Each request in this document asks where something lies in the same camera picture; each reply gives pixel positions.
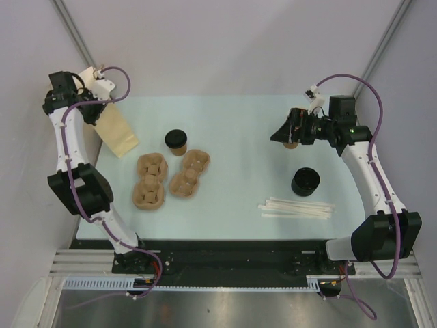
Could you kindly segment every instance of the white wall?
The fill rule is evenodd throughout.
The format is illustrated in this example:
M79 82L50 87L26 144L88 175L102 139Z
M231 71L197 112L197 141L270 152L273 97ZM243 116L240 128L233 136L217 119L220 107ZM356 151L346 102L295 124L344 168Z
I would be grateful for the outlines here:
M361 75L400 0L65 2L95 60L125 68L132 96L160 96L302 94Z
M415 252L428 292L437 305L436 87L437 1L414 1L376 68L371 83L380 92L384 121L377 140L384 170L408 210L423 226ZM362 124L374 128L375 99L367 90L358 100Z
M0 0L0 8L0 327L9 327L72 235L75 218L46 181L56 147L41 106L49 73L84 65L50 1Z

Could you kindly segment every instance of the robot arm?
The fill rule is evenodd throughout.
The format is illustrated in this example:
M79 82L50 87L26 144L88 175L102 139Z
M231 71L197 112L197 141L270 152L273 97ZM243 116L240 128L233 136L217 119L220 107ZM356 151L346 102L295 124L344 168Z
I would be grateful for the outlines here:
M80 101L110 99L110 93L115 88L114 83L98 78L93 81L89 89L83 86L82 92L79 92L71 73L57 72L49 77L53 90L47 94L43 109L55 129L58 155L57 173L48 177L48 184L71 214L80 214L68 178L66 161L70 161L76 194L79 203L89 217L89 222L96 224L108 236L115 253L130 253L132 250L121 245L119 241L131 247L137 247L137 235L126 226L114 208L111 187L89 163L83 140L83 123L95 125L105 105L84 105L73 109L68 114L65 123L66 145L61 135L61 128L64 127L62 118L69 106ZM66 156L65 146L68 148L68 156ZM117 236L119 241L111 238L107 230Z
M319 98L310 89L310 99ZM330 260L354 260L367 262L395 258L396 234L394 218L389 202L393 202L401 228L400 258L410 254L421 227L418 213L409 213L397 198L373 146L373 164L377 167L391 199L386 200L380 179L371 166L368 157L372 135L367 126L356 125L355 99L351 96L330 97L329 116L319 118L318 111L292 108L284 125L270 138L281 143L311 145L316 139L328 140L331 147L348 166L363 200L365 221L351 236L329 240L326 252Z

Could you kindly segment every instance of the light blue tabletop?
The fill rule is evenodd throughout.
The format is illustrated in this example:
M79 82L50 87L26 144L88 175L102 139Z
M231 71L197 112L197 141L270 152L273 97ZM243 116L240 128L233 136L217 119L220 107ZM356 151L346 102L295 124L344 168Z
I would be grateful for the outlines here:
M288 150L270 141L291 107L308 106L303 96L175 96L130 97L118 107L140 144L118 159L105 145L97 169L112 186L115 206L140 238L152 239L308 239L351 234L364 220L361 198L346 165L327 141ZM164 143L174 128L188 135L188 149L211 156L197 194L181 199L168 190L181 170L182 157ZM157 211L139 210L132 203L138 181L139 156L160 152L169 165L164 182L166 200ZM312 196L291 190L296 170L312 167L321 178ZM258 204L273 197L333 203L329 220L261 217ZM105 238L82 220L78 239Z

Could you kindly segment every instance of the brown paper bag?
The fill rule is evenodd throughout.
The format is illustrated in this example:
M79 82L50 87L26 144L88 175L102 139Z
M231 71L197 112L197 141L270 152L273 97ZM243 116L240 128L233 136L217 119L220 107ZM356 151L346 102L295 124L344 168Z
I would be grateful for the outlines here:
M106 106L94 130L119 158L139 144L139 140L115 104Z

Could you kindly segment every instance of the black lid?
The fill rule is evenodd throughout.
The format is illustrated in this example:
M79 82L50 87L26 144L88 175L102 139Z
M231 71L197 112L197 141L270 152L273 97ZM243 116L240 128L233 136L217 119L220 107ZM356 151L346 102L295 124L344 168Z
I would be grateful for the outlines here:
M319 174L309 167L303 167L294 174L292 189L299 196L310 196L317 189L319 183Z
M165 144L169 148L178 149L186 144L186 134L182 130L171 130L165 135Z

